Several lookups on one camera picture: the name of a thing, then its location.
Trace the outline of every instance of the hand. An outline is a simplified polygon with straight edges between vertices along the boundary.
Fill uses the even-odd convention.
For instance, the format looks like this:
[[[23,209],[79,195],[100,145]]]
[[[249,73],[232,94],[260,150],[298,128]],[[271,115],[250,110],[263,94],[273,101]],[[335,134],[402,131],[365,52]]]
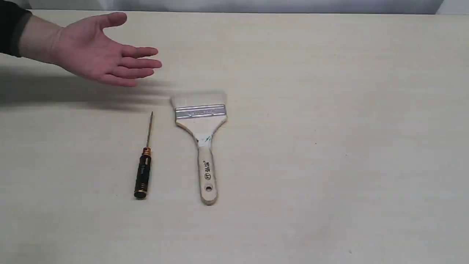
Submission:
[[[125,13],[91,16],[58,31],[51,49],[54,64],[83,78],[117,86],[136,86],[136,78],[153,74],[161,62],[142,57],[156,55],[153,47],[122,45],[103,29],[124,24]]]

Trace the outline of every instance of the wooden table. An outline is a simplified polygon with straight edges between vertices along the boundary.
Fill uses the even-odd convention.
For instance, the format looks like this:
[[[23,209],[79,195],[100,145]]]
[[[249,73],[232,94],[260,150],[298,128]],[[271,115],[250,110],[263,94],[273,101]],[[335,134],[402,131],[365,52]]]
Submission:
[[[468,16],[128,16],[106,33],[163,62],[137,88],[0,57],[0,263],[468,262]],[[203,89],[228,97],[212,207],[168,99]]]

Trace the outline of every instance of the paint brush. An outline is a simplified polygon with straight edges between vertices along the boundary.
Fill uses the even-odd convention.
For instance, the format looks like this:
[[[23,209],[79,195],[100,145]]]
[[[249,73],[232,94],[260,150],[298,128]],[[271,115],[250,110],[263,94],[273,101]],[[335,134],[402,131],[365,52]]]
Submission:
[[[200,197],[213,205],[218,197],[212,155],[215,131],[227,120],[224,93],[186,93],[173,96],[176,124],[192,135],[198,147]]]

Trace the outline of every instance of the finger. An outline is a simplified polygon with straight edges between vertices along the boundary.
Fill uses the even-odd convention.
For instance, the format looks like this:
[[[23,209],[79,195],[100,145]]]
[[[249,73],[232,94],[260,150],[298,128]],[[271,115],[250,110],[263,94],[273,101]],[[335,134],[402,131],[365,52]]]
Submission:
[[[122,49],[123,57],[132,57],[136,59],[156,54],[158,54],[158,50],[153,47],[134,47],[131,45],[124,45],[124,48]]]
[[[135,59],[132,57],[123,57],[119,66],[124,66],[130,69],[142,68],[161,68],[161,62],[150,59]]]
[[[123,86],[123,87],[134,87],[137,85],[137,82],[132,79],[119,78],[111,74],[106,74],[99,80],[100,83],[114,85],[114,86]]]
[[[101,29],[108,27],[117,27],[127,21],[127,15],[123,12],[114,12],[106,15],[97,16],[98,24]]]
[[[112,75],[126,79],[145,78],[152,75],[153,73],[153,69],[149,68],[129,69],[122,66],[118,66],[112,71]]]

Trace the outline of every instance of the black sleeve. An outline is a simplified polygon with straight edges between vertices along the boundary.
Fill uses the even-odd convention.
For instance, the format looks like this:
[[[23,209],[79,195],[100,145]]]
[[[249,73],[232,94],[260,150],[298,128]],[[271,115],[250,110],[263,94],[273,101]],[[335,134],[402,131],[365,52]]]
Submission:
[[[21,57],[18,42],[31,15],[13,2],[0,0],[0,53]]]

